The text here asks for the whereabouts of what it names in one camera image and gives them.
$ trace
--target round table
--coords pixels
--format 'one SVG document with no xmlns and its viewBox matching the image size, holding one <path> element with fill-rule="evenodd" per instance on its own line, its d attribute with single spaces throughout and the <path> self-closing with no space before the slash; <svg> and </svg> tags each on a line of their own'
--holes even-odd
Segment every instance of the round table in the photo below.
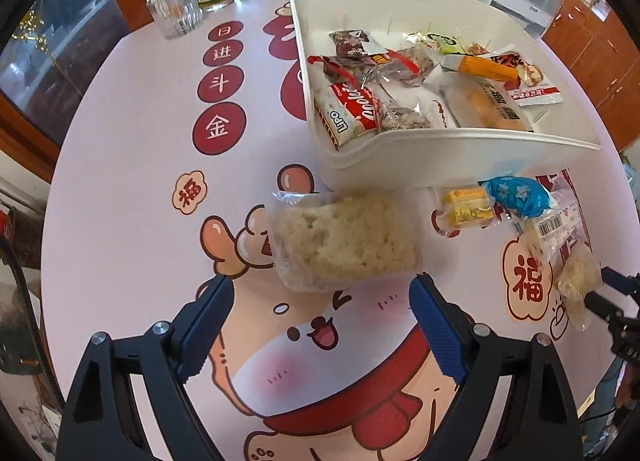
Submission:
<svg viewBox="0 0 640 461">
<path fill-rule="evenodd" d="M 273 268 L 262 206 L 270 191 L 323 190 L 285 2 L 235 3 L 177 40 L 146 26 L 100 68 L 66 136 L 47 207 L 42 294 L 54 368 L 68 393 L 92 333 L 143 333 L 224 273 L 234 279 L 234 308 L 187 390 L 227 460 L 412 459 L 454 384 L 415 325 L 410 278 L 304 294 L 284 288 Z M 583 91 L 540 45 L 602 140 L 601 151 L 558 164 L 559 173 L 574 187 L 596 258 L 636 273 L 638 215 L 618 155 Z M 425 213 L 433 216 L 432 274 L 444 297 L 498 334 L 551 335 L 580 405 L 612 361 L 604 323 L 582 333 L 568 324 L 553 287 L 557 269 L 529 270 L 528 281 L 542 278 L 543 297 L 518 303 L 518 282 L 527 280 L 518 265 L 528 252 L 513 226 L 447 234 L 436 209 Z M 311 333 L 318 317 L 321 336 Z M 134 386 L 162 457 L 152 411 Z M 502 401 L 507 386 L 498 389 Z M 501 412 L 492 408 L 476 459 L 487 453 Z"/>
</svg>

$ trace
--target blue wrapper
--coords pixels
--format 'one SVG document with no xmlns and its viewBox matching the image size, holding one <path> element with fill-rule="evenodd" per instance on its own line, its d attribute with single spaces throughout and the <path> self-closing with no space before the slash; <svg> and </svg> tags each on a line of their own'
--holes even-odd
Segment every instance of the blue wrapper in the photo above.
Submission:
<svg viewBox="0 0 640 461">
<path fill-rule="evenodd" d="M 530 178 L 493 178 L 484 187 L 489 196 L 523 219 L 539 217 L 556 204 L 546 188 Z"/>
</svg>

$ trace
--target red circle with chinese character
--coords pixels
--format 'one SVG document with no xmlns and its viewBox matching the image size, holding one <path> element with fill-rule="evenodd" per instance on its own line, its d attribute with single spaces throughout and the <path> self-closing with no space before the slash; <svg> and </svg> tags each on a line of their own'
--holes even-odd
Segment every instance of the red circle with chinese character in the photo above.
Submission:
<svg viewBox="0 0 640 461">
<path fill-rule="evenodd" d="M 206 109 L 193 126 L 193 145 L 202 154 L 215 156 L 231 149 L 244 133 L 246 114 L 233 102 Z"/>
<path fill-rule="evenodd" d="M 238 58 L 243 49 L 244 44 L 239 40 L 223 40 L 211 46 L 202 57 L 202 61 L 205 66 L 224 66 Z"/>
<path fill-rule="evenodd" d="M 228 38 L 235 37 L 237 34 L 242 32 L 243 28 L 244 24 L 240 21 L 223 22 L 209 32 L 209 40 L 212 40 L 213 42 L 227 40 Z"/>
<path fill-rule="evenodd" d="M 215 103 L 229 98 L 244 82 L 244 72 L 238 66 L 221 66 L 209 71 L 198 84 L 198 98 Z"/>
</svg>

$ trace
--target pink cheek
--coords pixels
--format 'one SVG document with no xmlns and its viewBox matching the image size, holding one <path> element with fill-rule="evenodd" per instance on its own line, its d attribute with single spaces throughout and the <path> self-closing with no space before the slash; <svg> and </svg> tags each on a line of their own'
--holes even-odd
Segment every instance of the pink cheek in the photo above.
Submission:
<svg viewBox="0 0 640 461">
<path fill-rule="evenodd" d="M 290 353 L 276 354 L 263 362 L 255 373 L 255 383 L 271 396 L 297 390 L 305 378 L 303 362 Z"/>
</svg>

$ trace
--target white box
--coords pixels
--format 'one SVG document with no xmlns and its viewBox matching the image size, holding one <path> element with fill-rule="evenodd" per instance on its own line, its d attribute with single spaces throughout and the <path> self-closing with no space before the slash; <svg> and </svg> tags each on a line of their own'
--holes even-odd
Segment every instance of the white box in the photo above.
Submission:
<svg viewBox="0 0 640 461">
<path fill-rule="evenodd" d="M 535 133 L 494 129 L 388 131 L 355 138 L 336 151 L 314 113 L 313 87 L 328 85 L 322 66 L 301 66 L 306 120 L 324 183 L 332 190 L 465 184 L 495 176 L 551 174 L 600 139 L 554 65 L 503 12 L 475 0 L 291 0 L 300 62 L 333 55 L 328 34 L 363 29 L 383 46 L 406 48 L 402 34 L 432 32 L 477 42 L 489 51 L 508 44 L 537 64 L 563 103 L 526 108 Z M 432 74 L 427 82 L 437 80 Z M 426 88 L 408 88 L 420 96 Z"/>
</svg>

